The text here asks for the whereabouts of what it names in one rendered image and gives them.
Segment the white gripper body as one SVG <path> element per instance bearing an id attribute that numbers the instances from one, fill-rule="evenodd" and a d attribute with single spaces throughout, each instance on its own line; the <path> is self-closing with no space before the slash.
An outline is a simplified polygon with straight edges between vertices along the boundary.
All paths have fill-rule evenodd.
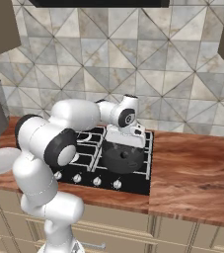
<path id="1" fill-rule="evenodd" d="M 144 148 L 146 142 L 145 127 L 142 125 L 130 126 L 126 131 L 122 131 L 117 126 L 108 125 L 105 140 L 117 144 Z"/>

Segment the black pot with lid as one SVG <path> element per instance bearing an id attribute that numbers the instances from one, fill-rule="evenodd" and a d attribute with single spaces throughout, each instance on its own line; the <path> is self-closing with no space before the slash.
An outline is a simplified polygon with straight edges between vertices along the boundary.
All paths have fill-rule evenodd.
<path id="1" fill-rule="evenodd" d="M 129 174 L 139 170 L 144 162 L 144 149 L 104 140 L 102 162 L 116 174 Z"/>

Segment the black hob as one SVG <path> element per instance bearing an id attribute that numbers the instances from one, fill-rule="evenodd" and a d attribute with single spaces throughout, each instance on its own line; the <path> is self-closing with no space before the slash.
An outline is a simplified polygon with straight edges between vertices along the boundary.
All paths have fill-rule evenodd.
<path id="1" fill-rule="evenodd" d="M 152 149 L 154 133 L 146 131 L 144 149 L 144 162 L 142 167 L 129 174 L 116 174 L 109 171 L 102 162 L 102 144 L 107 135 L 104 126 L 96 126 L 89 130 L 76 131 L 76 157 L 64 167 L 48 167 L 43 164 L 43 169 L 38 171 L 40 179 L 48 178 L 48 183 L 59 181 L 67 184 L 76 184 L 87 187 L 95 187 L 138 195 L 150 195 L 150 173 L 152 166 Z M 56 180 L 54 174 L 60 171 L 62 178 Z M 73 177 L 80 174 L 82 180 L 79 183 L 73 181 Z M 102 180 L 100 186 L 95 186 L 93 180 L 99 177 Z M 113 182 L 119 180 L 121 188 L 115 189 Z"/>

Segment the beige cupboard door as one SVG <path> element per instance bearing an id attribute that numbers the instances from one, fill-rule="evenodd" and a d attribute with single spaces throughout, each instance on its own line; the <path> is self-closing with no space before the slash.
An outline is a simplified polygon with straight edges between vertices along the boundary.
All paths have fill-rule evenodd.
<path id="1" fill-rule="evenodd" d="M 152 253 L 187 253 L 193 231 L 191 221 L 158 216 L 153 230 L 156 245 Z"/>
<path id="2" fill-rule="evenodd" d="M 198 227 L 194 246 L 224 252 L 224 227 L 201 224 Z"/>

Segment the white plate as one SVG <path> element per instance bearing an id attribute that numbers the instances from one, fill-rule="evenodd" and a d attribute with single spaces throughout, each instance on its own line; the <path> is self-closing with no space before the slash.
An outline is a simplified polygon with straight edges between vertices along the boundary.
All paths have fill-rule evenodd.
<path id="1" fill-rule="evenodd" d="M 20 156 L 21 150 L 14 147 L 0 148 L 0 175 L 12 169 L 15 160 Z"/>

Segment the black range hood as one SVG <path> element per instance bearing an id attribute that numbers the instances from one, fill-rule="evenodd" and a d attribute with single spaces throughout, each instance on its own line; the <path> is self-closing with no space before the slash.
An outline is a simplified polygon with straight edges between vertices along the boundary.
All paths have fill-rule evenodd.
<path id="1" fill-rule="evenodd" d="M 39 8 L 168 8 L 171 0 L 29 0 Z"/>

